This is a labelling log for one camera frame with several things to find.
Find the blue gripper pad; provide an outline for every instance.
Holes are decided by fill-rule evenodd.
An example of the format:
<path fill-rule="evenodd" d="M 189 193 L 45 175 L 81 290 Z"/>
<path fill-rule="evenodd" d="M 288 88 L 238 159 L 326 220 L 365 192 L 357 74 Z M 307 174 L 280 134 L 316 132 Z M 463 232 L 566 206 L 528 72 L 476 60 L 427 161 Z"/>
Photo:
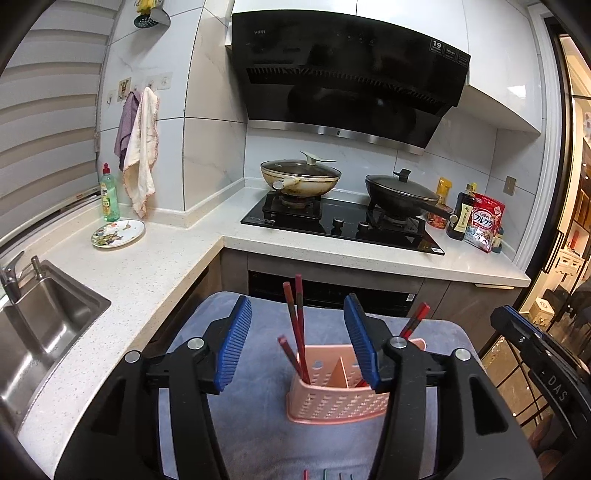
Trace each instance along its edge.
<path fill-rule="evenodd" d="M 366 330 L 366 317 L 355 294 L 347 295 L 343 305 L 345 325 L 357 356 L 363 379 L 375 390 L 380 383 L 378 353 Z"/>
<path fill-rule="evenodd" d="M 213 384 L 220 392 L 234 378 L 242 347 L 244 347 L 248 330 L 251 327 L 251 319 L 251 302 L 244 295 L 240 296 L 228 317 L 230 321 L 228 333 L 217 352 L 217 368 Z"/>

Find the purple towel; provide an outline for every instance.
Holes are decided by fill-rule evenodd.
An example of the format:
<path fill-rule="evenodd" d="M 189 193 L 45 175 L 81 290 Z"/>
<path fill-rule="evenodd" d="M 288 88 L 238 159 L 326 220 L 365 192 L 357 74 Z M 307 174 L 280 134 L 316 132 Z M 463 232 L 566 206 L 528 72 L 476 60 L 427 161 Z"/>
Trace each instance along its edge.
<path fill-rule="evenodd" d="M 127 153 L 127 145 L 131 131 L 134 128 L 135 115 L 138 113 L 139 93 L 131 91 L 127 96 L 127 100 L 123 105 L 123 112 L 121 113 L 121 120 L 119 120 L 119 131 L 117 132 L 117 139 L 115 140 L 115 155 L 119 157 L 119 169 L 123 171 L 125 163 L 125 154 Z"/>

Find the soy sauce bottle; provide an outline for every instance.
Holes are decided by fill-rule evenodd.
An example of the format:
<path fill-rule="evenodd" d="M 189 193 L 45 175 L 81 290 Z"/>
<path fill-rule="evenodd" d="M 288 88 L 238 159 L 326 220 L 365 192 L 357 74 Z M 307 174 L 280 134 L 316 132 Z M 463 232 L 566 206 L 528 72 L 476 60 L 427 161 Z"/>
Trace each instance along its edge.
<path fill-rule="evenodd" d="M 454 240 L 464 240 L 466 235 L 466 227 L 468 226 L 468 220 L 470 220 L 470 214 L 476 203 L 474 194 L 476 193 L 476 183 L 469 183 L 466 185 L 466 191 L 461 192 L 457 196 L 456 208 L 453 213 L 457 216 L 457 222 L 452 223 L 451 221 L 447 225 L 447 236 Z"/>

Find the white countertop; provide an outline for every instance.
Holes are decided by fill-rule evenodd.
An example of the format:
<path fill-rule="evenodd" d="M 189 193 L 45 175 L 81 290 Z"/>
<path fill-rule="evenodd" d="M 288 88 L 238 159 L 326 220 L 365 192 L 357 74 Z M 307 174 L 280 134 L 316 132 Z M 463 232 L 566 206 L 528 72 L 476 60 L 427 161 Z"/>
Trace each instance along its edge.
<path fill-rule="evenodd" d="M 19 440 L 49 477 L 115 365 L 125 352 L 147 344 L 223 247 L 416 277 L 514 287 L 530 283 L 506 256 L 486 254 L 429 226 L 444 256 L 240 224 L 265 194 L 244 188 L 190 229 L 148 222 L 138 242 L 111 251 L 90 244 L 91 233 L 103 223 L 97 220 L 45 254 L 112 302 L 61 360 L 22 424 Z"/>

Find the white towel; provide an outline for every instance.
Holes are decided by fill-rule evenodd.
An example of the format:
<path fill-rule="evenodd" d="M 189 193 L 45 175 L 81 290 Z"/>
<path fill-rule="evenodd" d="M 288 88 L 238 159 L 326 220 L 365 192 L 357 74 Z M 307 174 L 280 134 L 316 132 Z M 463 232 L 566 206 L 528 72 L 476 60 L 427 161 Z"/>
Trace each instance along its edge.
<path fill-rule="evenodd" d="M 140 218 L 146 215 L 146 200 L 155 193 L 152 166 L 158 158 L 158 132 L 156 117 L 160 99 L 150 87 L 146 87 L 139 101 L 134 128 L 129 138 L 123 183 Z"/>

